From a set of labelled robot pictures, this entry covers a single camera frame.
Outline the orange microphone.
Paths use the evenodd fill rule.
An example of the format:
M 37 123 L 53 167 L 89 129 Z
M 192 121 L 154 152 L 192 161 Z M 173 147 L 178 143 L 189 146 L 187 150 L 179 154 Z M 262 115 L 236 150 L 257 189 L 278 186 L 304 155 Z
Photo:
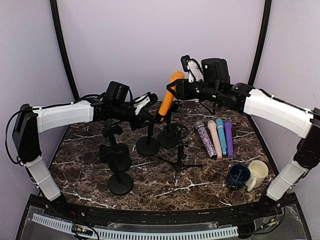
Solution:
M 185 78 L 185 74 L 181 71 L 175 71 L 171 77 L 170 77 L 170 84 L 173 83 L 174 81 L 176 80 L 179 80 L 179 79 L 184 79 Z M 166 91 L 166 94 L 164 96 L 164 99 L 161 103 L 161 106 L 158 110 L 158 112 L 156 113 L 156 116 L 155 116 L 155 119 L 158 123 L 161 123 L 164 121 L 165 119 L 165 116 L 167 115 L 171 105 L 172 105 L 172 102 L 173 102 L 173 99 L 174 99 L 174 95 L 169 92 L 168 90 Z

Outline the black stand of orange microphone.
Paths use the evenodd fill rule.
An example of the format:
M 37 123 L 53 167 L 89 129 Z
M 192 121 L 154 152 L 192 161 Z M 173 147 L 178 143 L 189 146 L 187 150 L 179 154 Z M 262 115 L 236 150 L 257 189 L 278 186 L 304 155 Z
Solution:
M 152 157 L 159 152 L 160 145 L 157 139 L 154 137 L 154 127 L 157 122 L 145 122 L 147 125 L 147 133 L 141 136 L 136 142 L 137 152 L 145 157 Z

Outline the black stand of purple microphone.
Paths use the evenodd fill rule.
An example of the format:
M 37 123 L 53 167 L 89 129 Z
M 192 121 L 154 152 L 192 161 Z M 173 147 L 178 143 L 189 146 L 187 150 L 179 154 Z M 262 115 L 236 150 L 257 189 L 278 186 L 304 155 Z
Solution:
M 157 141 L 161 147 L 166 149 L 174 148 L 178 145 L 178 130 L 179 124 L 172 123 L 172 113 L 178 113 L 181 110 L 182 102 L 179 100 L 174 100 L 164 117 L 164 122 L 166 126 L 163 128 L 162 132 L 157 136 Z

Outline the black tripod shock-mount stand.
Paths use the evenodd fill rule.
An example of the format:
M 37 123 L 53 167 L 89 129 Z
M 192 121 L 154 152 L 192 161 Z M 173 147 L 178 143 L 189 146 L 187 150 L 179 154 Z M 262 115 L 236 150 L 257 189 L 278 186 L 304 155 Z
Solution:
M 178 140 L 178 144 L 177 144 L 177 160 L 176 161 L 171 161 L 171 160 L 167 160 L 164 159 L 163 157 L 158 157 L 158 159 L 160 161 L 166 162 L 168 164 L 170 164 L 172 166 L 172 168 L 174 169 L 174 180 L 177 179 L 177 176 L 180 172 L 182 172 L 183 170 L 189 169 L 189 168 L 202 168 L 203 165 L 202 164 L 185 164 L 183 163 L 183 160 L 187 157 L 187 154 L 185 153 L 185 148 L 187 148 L 189 146 L 189 142 L 186 141 L 184 142 L 184 139 L 188 136 L 189 134 L 189 130 L 188 128 L 181 124 L 178 123 L 179 129 L 177 132 L 177 140 Z

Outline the glitter silver-head microphone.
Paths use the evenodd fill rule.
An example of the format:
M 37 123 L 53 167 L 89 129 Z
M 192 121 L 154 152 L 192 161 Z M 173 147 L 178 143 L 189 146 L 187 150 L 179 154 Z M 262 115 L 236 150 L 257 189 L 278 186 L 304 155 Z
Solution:
M 208 135 L 208 132 L 205 128 L 203 121 L 197 120 L 194 123 L 194 128 L 197 130 L 197 132 L 201 138 L 201 141 L 202 141 L 202 143 L 208 153 L 209 158 L 210 159 L 215 158 L 217 156 L 217 152 L 216 152 L 214 145 Z

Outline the beige microphone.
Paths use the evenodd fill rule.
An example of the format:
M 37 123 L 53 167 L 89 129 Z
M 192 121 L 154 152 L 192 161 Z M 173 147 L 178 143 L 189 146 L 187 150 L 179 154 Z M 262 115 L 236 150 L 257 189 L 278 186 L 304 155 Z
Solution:
M 207 122 L 207 127 L 210 131 L 210 134 L 211 134 L 211 138 L 212 138 L 213 146 L 214 146 L 216 154 L 217 154 L 217 158 L 221 159 L 223 157 L 223 153 L 222 153 L 220 139 L 219 139 L 219 135 L 218 135 L 218 131 L 217 131 L 217 124 L 213 120 L 209 120 Z

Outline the blue microphone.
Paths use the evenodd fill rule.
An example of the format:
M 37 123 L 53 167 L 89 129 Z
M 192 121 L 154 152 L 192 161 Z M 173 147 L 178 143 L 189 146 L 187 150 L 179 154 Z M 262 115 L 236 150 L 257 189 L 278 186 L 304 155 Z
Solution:
M 227 155 L 227 142 L 226 142 L 226 137 L 225 137 L 224 122 L 221 118 L 217 118 L 215 120 L 215 123 L 216 123 L 217 133 L 218 133 L 220 146 L 221 146 L 221 150 L 222 150 L 222 155 L 226 156 Z

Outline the purple microphone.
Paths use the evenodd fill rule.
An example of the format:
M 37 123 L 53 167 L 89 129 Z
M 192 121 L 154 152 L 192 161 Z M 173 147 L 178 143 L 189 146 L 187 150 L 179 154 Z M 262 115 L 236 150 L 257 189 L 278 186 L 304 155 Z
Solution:
M 232 135 L 232 123 L 229 120 L 224 122 L 224 132 L 226 138 L 227 145 L 227 155 L 229 158 L 234 156 L 234 148 L 233 148 L 233 135 Z

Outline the black stand of blue microphone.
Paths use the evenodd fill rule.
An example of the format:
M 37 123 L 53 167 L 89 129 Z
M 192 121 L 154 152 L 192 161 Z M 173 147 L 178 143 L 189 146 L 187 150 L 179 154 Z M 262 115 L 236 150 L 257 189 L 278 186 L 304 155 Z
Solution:
M 126 172 L 119 172 L 114 156 L 111 157 L 110 166 L 113 173 L 108 180 L 110 192 L 117 196 L 128 194 L 134 187 L 133 178 Z

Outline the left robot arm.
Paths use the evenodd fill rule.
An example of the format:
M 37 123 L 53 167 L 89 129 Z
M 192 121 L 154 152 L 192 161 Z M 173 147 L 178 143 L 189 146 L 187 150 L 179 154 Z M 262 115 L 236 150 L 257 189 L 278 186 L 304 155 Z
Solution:
M 70 206 L 59 197 L 61 190 L 45 164 L 40 148 L 39 134 L 59 127 L 78 123 L 106 121 L 108 119 L 128 122 L 132 130 L 143 128 L 155 121 L 147 108 L 158 101 L 155 93 L 126 100 L 129 86 L 111 81 L 105 92 L 88 94 L 75 102 L 32 107 L 23 104 L 11 118 L 16 119 L 12 140 L 17 151 L 12 163 L 24 166 L 51 203 L 51 210 L 60 218 L 67 218 Z

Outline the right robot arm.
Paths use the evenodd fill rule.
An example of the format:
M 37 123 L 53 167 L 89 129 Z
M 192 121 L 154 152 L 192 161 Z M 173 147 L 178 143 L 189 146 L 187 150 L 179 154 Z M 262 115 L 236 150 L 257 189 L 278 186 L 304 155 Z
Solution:
M 181 64 L 188 78 L 179 76 L 166 86 L 177 100 L 208 101 L 238 113 L 256 116 L 284 127 L 300 137 L 290 162 L 269 184 L 266 198 L 255 205 L 255 213 L 266 217 L 292 186 L 320 162 L 320 110 L 300 107 L 245 83 L 231 84 L 228 63 L 207 58 L 198 63 L 189 55 Z

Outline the black stand of beige microphone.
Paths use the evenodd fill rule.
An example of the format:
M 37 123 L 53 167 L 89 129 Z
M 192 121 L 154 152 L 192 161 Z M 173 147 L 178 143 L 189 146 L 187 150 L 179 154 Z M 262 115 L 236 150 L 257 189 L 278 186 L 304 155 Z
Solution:
M 117 143 L 115 135 L 121 135 L 123 129 L 118 124 L 112 124 L 107 126 L 102 131 L 102 136 L 109 139 L 110 145 L 99 145 L 99 160 L 103 164 L 108 164 L 111 169 L 110 160 L 115 157 L 115 164 L 119 172 L 127 171 L 131 164 L 132 159 L 130 157 L 129 147 L 124 143 Z

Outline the dark blue mug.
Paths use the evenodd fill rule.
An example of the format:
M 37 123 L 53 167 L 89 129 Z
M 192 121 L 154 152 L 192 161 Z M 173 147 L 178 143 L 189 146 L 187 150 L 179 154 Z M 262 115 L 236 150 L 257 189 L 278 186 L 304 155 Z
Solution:
M 231 191 L 240 190 L 250 179 L 251 172 L 247 166 L 243 164 L 233 165 L 226 177 L 226 186 Z

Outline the cream mug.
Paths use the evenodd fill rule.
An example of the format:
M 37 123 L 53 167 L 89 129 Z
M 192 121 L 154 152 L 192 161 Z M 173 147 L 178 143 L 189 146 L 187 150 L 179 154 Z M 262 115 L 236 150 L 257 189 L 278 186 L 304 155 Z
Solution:
M 250 171 L 250 178 L 245 185 L 247 186 L 247 191 L 251 192 L 253 189 L 258 188 L 263 183 L 269 174 L 269 169 L 268 166 L 260 160 L 252 161 L 249 164 L 248 169 Z

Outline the black front rail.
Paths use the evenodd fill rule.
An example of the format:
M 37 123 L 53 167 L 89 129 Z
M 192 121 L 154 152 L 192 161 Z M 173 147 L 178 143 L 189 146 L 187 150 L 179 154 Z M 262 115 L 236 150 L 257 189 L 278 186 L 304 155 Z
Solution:
M 284 195 L 279 201 L 271 202 L 264 195 L 259 202 L 243 205 L 210 208 L 202 210 L 184 211 L 134 211 L 118 210 L 99 207 L 90 207 L 79 204 L 62 202 L 59 206 L 48 202 L 40 196 L 30 196 L 31 204 L 40 206 L 44 212 L 56 217 L 70 218 L 78 224 L 89 226 L 108 226 L 116 224 L 137 225 L 186 225 L 217 222 L 223 225 L 253 225 L 254 220 L 262 217 L 270 217 L 276 212 L 284 213 L 284 207 L 288 203 L 288 195 Z

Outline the right black frame post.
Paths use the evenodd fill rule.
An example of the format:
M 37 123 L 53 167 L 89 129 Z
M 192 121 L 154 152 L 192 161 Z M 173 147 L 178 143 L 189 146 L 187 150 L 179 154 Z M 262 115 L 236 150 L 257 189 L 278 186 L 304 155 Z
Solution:
M 265 0 L 258 41 L 257 41 L 253 63 L 252 63 L 252 67 L 251 67 L 251 71 L 250 71 L 250 75 L 247 83 L 250 86 L 254 86 L 255 80 L 258 74 L 258 70 L 259 70 L 259 66 L 260 66 L 260 62 L 261 62 L 261 58 L 264 50 L 265 40 L 267 36 L 268 26 L 269 26 L 271 8 L 272 8 L 272 0 Z

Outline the black frame post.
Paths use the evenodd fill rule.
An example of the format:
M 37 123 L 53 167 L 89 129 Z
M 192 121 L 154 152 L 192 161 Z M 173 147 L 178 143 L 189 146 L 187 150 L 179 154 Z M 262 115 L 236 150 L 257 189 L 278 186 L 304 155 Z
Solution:
M 260 66 L 260 62 L 261 62 L 261 58 L 264 50 L 265 40 L 267 36 L 268 26 L 269 26 L 271 8 L 272 8 L 272 0 L 265 0 L 258 41 L 257 41 L 253 63 L 252 63 L 252 67 L 251 67 L 251 71 L 250 71 L 250 75 L 247 83 L 250 86 L 254 86 L 255 80 L 258 74 L 258 70 L 259 70 L 259 66 Z
M 66 49 L 66 44 L 63 36 L 63 30 L 62 30 L 60 14 L 59 14 L 58 1 L 50 0 L 49 3 L 50 3 L 50 9 L 51 9 L 51 15 L 53 20 L 56 40 L 58 43 L 58 48 L 60 51 L 60 56 L 63 63 L 64 71 L 67 77 L 67 81 L 68 81 L 73 99 L 76 101 L 80 99 L 80 95 L 76 86 L 71 64 L 69 61 L 69 56 Z

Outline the left black frame post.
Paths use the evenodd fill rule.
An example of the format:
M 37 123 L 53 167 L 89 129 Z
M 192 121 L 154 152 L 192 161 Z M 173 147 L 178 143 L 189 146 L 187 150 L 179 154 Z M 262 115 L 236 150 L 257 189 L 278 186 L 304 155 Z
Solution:
M 66 44 L 63 36 L 63 30 L 62 30 L 60 14 L 59 14 L 58 1 L 50 0 L 49 3 L 50 3 L 50 9 L 51 9 L 51 15 L 53 20 L 56 40 L 58 43 L 58 48 L 60 51 L 60 56 L 63 63 L 64 71 L 67 77 L 67 81 L 68 81 L 73 99 L 76 101 L 80 99 L 80 95 L 76 86 L 71 64 L 69 61 L 69 56 L 66 49 Z

